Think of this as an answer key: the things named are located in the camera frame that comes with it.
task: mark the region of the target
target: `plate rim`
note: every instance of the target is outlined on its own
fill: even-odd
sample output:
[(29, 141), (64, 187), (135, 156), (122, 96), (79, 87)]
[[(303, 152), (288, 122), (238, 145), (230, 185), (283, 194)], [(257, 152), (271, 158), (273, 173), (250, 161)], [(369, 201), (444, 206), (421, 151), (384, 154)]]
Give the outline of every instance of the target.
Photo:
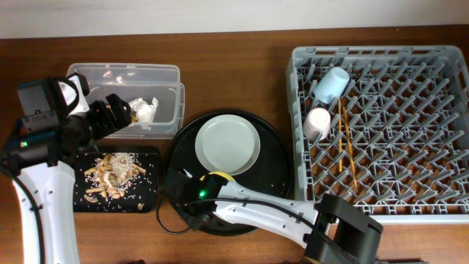
[(226, 172), (226, 173), (230, 174), (231, 176), (235, 176), (235, 175), (241, 174), (241, 173), (247, 171), (249, 168), (251, 168), (256, 163), (256, 160), (257, 160), (257, 158), (259, 157), (259, 154), (260, 154), (261, 139), (260, 139), (259, 133), (257, 132), (256, 128), (252, 125), (251, 122), (249, 122), (249, 120), (247, 120), (244, 117), (237, 116), (235, 114), (221, 114), (221, 115), (212, 117), (208, 121), (206, 121), (202, 125), (202, 127), (200, 127), (200, 129), (199, 129), (199, 131), (197, 132), (197, 135), (196, 135), (196, 141), (194, 142), (194, 147), (195, 147), (195, 150), (196, 150), (197, 159), (199, 159), (200, 164), (205, 169), (207, 169), (208, 171), (211, 171), (211, 172), (223, 171), (223, 170), (215, 168), (215, 166), (210, 163), (207, 156), (204, 154), (203, 144), (202, 144), (202, 142), (203, 142), (202, 141), (203, 133), (206, 132), (208, 130), (208, 128), (210, 128), (212, 125), (215, 125), (217, 122), (223, 121), (223, 119), (226, 119), (226, 120), (231, 119), (231, 120), (237, 120), (237, 121), (241, 122), (245, 127), (247, 127), (249, 129), (249, 131), (254, 136), (253, 152), (252, 152), (252, 155), (246, 161), (246, 163), (244, 163), (241, 167), (234, 170), (233, 172)]

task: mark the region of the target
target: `wooden table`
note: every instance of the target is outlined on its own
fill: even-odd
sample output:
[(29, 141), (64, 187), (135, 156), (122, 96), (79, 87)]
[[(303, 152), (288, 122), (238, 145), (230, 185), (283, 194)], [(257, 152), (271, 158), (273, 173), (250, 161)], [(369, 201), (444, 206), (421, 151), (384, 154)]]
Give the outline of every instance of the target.
[[(253, 112), (289, 143), (284, 71), (293, 48), (305, 45), (456, 45), (469, 61), (469, 26), (319, 29), (283, 32), (165, 34), (0, 40), (0, 131), (3, 144), (22, 115), (15, 88), (44, 76), (63, 76), (75, 62), (135, 62), (177, 65), (186, 87), (185, 124), (213, 109)], [(148, 141), (163, 155), (170, 141)], [(163, 204), (162, 221), (185, 228)], [(147, 214), (76, 213), (81, 262), (282, 263), (297, 262), (303, 250), (259, 230), (220, 238), (203, 232), (168, 235)], [(0, 177), (0, 263), (22, 261), (20, 211), (10, 180)], [(378, 257), (466, 263), (469, 225), (386, 226)]]

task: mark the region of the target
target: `white tissue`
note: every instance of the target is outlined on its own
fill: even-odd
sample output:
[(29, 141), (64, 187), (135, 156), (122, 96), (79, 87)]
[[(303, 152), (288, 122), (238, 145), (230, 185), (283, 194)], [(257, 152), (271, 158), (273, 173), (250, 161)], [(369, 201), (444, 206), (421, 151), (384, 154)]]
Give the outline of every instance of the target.
[(142, 98), (137, 98), (129, 102), (130, 108), (136, 113), (139, 122), (153, 122), (156, 108), (158, 107), (158, 100), (153, 98), (152, 104), (149, 105)]

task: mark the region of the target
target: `dish rack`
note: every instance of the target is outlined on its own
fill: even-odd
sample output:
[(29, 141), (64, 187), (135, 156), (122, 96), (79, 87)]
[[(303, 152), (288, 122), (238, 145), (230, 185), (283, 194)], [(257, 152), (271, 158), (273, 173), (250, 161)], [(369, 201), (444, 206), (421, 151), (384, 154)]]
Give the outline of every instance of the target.
[[(341, 101), (356, 187), (344, 123), (339, 133), (338, 98), (329, 105), (314, 98), (332, 67), (350, 76)], [(335, 194), (381, 223), (469, 222), (469, 75), (457, 47), (300, 47), (286, 77), (296, 199)], [(315, 107), (331, 115), (322, 141), (303, 135)]]

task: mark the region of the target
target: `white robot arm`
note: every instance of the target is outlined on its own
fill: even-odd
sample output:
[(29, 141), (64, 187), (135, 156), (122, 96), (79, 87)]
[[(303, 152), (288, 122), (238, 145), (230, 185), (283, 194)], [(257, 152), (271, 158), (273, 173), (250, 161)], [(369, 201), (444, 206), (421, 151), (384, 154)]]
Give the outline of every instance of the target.
[[(158, 193), (186, 209), (193, 230), (215, 221), (208, 216), (248, 224), (298, 243), (313, 263), (373, 263), (383, 232), (381, 224), (337, 196), (324, 194), (321, 202), (282, 199), (219, 172), (193, 177), (169, 169)], [(337, 219), (332, 241), (326, 234)]]
[[(75, 173), (69, 165), (88, 147), (131, 123), (117, 95), (88, 105), (86, 78), (45, 78), (22, 84), (25, 117), (1, 153), (1, 170), (13, 179), (21, 209), (25, 263), (79, 263), (73, 221)], [(27, 133), (21, 134), (24, 127)]]

